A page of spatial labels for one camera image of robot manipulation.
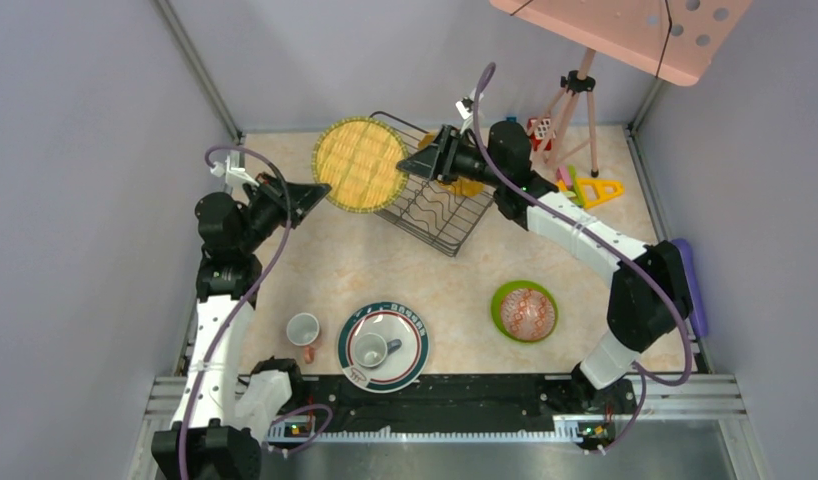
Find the yellow polka dot plate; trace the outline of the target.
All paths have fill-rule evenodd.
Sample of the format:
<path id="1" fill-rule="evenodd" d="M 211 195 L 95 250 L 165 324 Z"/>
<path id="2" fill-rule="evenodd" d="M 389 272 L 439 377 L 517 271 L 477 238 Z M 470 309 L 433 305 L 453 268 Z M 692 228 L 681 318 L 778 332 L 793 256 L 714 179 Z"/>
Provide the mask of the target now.
<path id="1" fill-rule="evenodd" d="M 428 145 L 430 145 L 433 142 L 433 140 L 436 138 L 436 136 L 437 136 L 436 132 L 426 133 L 418 141 L 417 149 L 421 150 L 421 149 L 427 147 Z M 449 183 L 449 184 L 443 183 L 442 181 L 437 181 L 437 184 L 441 188 L 443 188 L 444 190 L 446 190 L 446 191 L 448 191 L 448 192 L 450 192 L 450 193 L 452 193 L 454 195 L 463 196 L 463 197 L 477 196 L 485 188 L 485 185 L 482 184 L 481 182 L 466 179 L 466 178 L 462 178 L 462 177 L 460 177 L 456 181 L 454 181 L 452 183 Z"/>

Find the dark wire dish rack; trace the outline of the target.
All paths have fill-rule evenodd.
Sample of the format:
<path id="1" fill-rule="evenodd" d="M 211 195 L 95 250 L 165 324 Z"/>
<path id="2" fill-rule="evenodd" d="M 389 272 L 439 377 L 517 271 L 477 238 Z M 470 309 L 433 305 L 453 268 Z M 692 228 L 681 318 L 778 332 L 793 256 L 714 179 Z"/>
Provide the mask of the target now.
<path id="1" fill-rule="evenodd" d="M 456 256 L 493 205 L 482 191 L 462 196 L 410 176 L 398 197 L 376 215 L 446 256 Z"/>

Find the red patterned bowl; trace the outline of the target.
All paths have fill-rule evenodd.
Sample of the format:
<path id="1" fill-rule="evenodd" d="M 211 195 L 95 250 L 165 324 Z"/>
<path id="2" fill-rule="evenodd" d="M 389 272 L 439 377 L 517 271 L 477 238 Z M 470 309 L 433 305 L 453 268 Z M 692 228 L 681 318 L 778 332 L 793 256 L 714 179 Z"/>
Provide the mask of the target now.
<path id="1" fill-rule="evenodd" d="M 498 316 L 506 334 L 527 343 L 543 340 L 557 323 L 553 300 L 542 291 L 527 287 L 507 293 L 498 307 Z"/>

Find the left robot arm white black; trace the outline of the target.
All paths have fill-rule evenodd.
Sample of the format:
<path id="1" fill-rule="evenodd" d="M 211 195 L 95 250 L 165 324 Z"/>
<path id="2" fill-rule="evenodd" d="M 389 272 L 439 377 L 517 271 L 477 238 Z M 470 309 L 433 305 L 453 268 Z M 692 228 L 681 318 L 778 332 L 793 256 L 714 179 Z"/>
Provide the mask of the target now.
<path id="1" fill-rule="evenodd" d="M 215 192 L 195 206 L 203 241 L 196 280 L 197 327 L 185 390 L 171 424 L 154 433 L 151 453 L 167 479 L 256 479 L 261 447 L 279 411 L 304 404 L 292 360 L 270 360 L 237 394 L 239 361 L 258 289 L 271 270 L 256 249 L 276 230 L 289 233 L 331 190 L 325 183 L 274 178 L 245 185 L 247 200 Z"/>

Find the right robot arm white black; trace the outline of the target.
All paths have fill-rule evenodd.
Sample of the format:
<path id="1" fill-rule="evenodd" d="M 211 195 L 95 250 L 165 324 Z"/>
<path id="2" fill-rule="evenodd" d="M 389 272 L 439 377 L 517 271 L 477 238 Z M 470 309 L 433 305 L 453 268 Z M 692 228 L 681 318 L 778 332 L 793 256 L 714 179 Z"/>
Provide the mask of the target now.
<path id="1" fill-rule="evenodd" d="M 611 400 L 611 385 L 658 339 L 674 330 L 688 333 L 693 301 L 687 269 L 674 243 L 649 245 L 576 206 L 533 169 L 531 154 L 531 141 L 517 123 L 495 123 L 486 141 L 472 129 L 443 126 L 396 167 L 426 180 L 468 179 L 493 188 L 506 219 L 565 248 L 607 282 L 608 331 L 572 372 L 574 404 L 597 412 Z"/>

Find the woven bamboo round tray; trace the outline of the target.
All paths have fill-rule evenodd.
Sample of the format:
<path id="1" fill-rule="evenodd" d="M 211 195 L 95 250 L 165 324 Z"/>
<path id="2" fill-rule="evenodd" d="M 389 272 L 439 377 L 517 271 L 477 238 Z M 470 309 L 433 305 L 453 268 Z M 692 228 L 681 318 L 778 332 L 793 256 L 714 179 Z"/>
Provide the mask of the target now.
<path id="1" fill-rule="evenodd" d="M 397 168 L 409 152 L 402 137 L 370 117 L 347 117 L 328 127 L 312 152 L 317 183 L 331 187 L 328 200 L 356 214 L 381 211 L 404 191 L 408 175 Z"/>

